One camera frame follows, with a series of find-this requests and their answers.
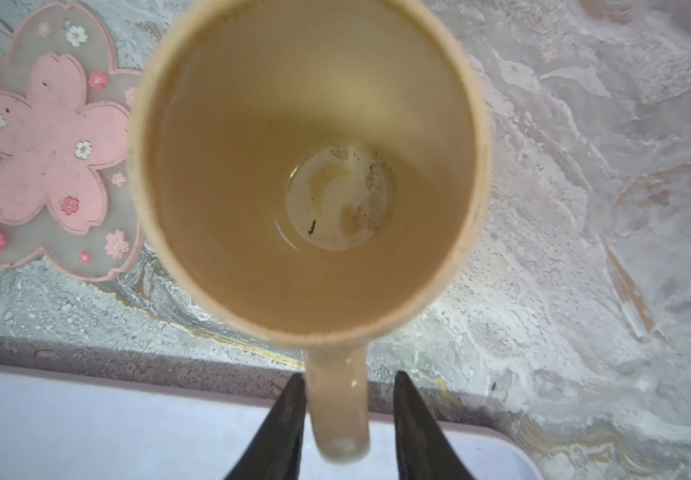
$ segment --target beige mug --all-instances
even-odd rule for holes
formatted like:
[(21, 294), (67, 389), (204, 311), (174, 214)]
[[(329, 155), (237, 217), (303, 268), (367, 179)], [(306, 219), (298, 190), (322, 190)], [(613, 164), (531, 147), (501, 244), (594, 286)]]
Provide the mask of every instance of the beige mug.
[(491, 134), (455, 38), (417, 0), (205, 0), (148, 63), (129, 149), (162, 264), (305, 350), (319, 450), (363, 456), (365, 343), (446, 287), (485, 216)]

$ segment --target flower-shaped coaster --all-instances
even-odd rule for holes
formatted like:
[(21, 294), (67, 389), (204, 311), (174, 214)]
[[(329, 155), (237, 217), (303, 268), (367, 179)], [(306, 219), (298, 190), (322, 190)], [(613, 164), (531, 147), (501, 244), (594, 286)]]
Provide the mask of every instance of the flower-shaped coaster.
[(46, 255), (75, 278), (129, 270), (143, 234), (126, 183), (139, 72), (77, 3), (36, 10), (0, 57), (0, 268)]

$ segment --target white tray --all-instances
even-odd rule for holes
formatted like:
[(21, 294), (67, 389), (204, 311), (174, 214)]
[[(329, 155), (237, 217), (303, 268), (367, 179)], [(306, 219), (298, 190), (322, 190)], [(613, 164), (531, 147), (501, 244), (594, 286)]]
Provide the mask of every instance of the white tray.
[[(0, 479), (222, 480), (271, 402), (0, 366)], [(489, 428), (440, 423), (477, 480), (542, 480)], [(325, 462), (305, 419), (301, 480), (398, 478), (393, 418), (372, 415), (361, 462)]]

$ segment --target pink border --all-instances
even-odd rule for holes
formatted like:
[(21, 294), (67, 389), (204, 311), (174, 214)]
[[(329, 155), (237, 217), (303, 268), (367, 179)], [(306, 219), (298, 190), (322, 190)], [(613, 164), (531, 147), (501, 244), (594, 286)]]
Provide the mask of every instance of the pink border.
[[(110, 33), (108, 32), (108, 29), (106, 28), (106, 25), (101, 22), (101, 20), (97, 17), (97, 15), (93, 14), (88, 10), (86, 7), (82, 6), (79, 3), (72, 2), (72, 3), (62, 3), (62, 2), (54, 2), (50, 3), (47, 5), (44, 5), (41, 8), (38, 8), (37, 10), (34, 10), (31, 14), (29, 14), (27, 17), (24, 18), (24, 20), (17, 25), (17, 28), (15, 28), (14, 33), (12, 34), (12, 39), (10, 40), (9, 45), (6, 47), (6, 53), (4, 55), (0, 55), (0, 62), (5, 62), (9, 63), (10, 61), (10, 54), (14, 50), (14, 43), (18, 38), (18, 35), (20, 35), (20, 30), (22, 27), (27, 24), (34, 15), (41, 13), (44, 10), (47, 10), (48, 8), (54, 8), (54, 7), (62, 7), (63, 10), (67, 10), (69, 8), (78, 8), (85, 14), (89, 15), (92, 20), (95, 21), (96, 24), (100, 25), (100, 30), (102, 32), (102, 36), (105, 38), (106, 41), (106, 47), (108, 49), (109, 53), (109, 65), (108, 65), (108, 74), (117, 74), (117, 73), (125, 73), (125, 74), (135, 74), (135, 75), (140, 75), (141, 72), (138, 70), (130, 70), (128, 68), (118, 68), (118, 58), (116, 57), (116, 45), (113, 43)], [(125, 155), (122, 160), (118, 162), (120, 164), (124, 160), (127, 159), (127, 156)], [(113, 280), (116, 278), (119, 274), (122, 272), (126, 272), (129, 270), (129, 268), (132, 267), (133, 264), (137, 261), (137, 257), (140, 255), (140, 252), (142, 251), (142, 245), (145, 242), (145, 233), (142, 231), (142, 223), (140, 222), (140, 219), (137, 220), (137, 232), (136, 232), (136, 237), (135, 237), (135, 243), (132, 245), (132, 251), (129, 253), (129, 256), (126, 258), (126, 261), (124, 264), (121, 266), (114, 266), (113, 268), (110, 269), (107, 275), (100, 277), (100, 278), (90, 278), (87, 276), (80, 276), (76, 274), (72, 274), (71, 272), (65, 270), (58, 264), (57, 262), (54, 261), (52, 256), (50, 256), (47, 252), (46, 249), (44, 248), (44, 245), (38, 245), (33, 251), (31, 251), (29, 254), (25, 255), (23, 258), (19, 260), (15, 260), (11, 264), (0, 264), (0, 269), (5, 269), (5, 268), (14, 268), (15, 266), (21, 266), (24, 264), (27, 264), (28, 262), (31, 262), (35, 260), (36, 258), (44, 255), (49, 261), (57, 267), (57, 269), (64, 274), (70, 276), (71, 278), (75, 278), (77, 280), (84, 280), (85, 282), (103, 282), (105, 280)]]

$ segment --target mug rim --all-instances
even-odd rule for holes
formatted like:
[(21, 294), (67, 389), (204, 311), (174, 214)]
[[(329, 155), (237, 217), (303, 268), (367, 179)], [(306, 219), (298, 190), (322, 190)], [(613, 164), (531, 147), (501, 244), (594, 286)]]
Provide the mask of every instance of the mug rim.
[(465, 215), (452, 245), (424, 285), (401, 303), (383, 313), (377, 320), (359, 324), (348, 330), (316, 333), (293, 333), (274, 330), (247, 320), (224, 306), (208, 294), (188, 273), (173, 248), (169, 245), (164, 229), (158, 221), (156, 200), (149, 185), (149, 169), (143, 167), (140, 158), (149, 157), (151, 110), (164, 88), (166, 78), (183, 50), (205, 28), (218, 18), (233, 14), (237, 9), (248, 7), (257, 0), (204, 0), (189, 8), (172, 26), (153, 53), (142, 81), (135, 93), (135, 104), (129, 121), (129, 184), (132, 201), (142, 221), (147, 238), (172, 278), (193, 299), (221, 322), (226, 322), (244, 333), (281, 346), (310, 348), (326, 346), (358, 345), (384, 335), (409, 322), (427, 308), (441, 293), (471, 253), (484, 223), (492, 181), (492, 137), (481, 88), (465, 56), (462, 45), (447, 30), (444, 23), (419, 0), (381, 0), (387, 7), (405, 17), (439, 50), (447, 67), (455, 74), (467, 102), (471, 122), (474, 176), (466, 199)]

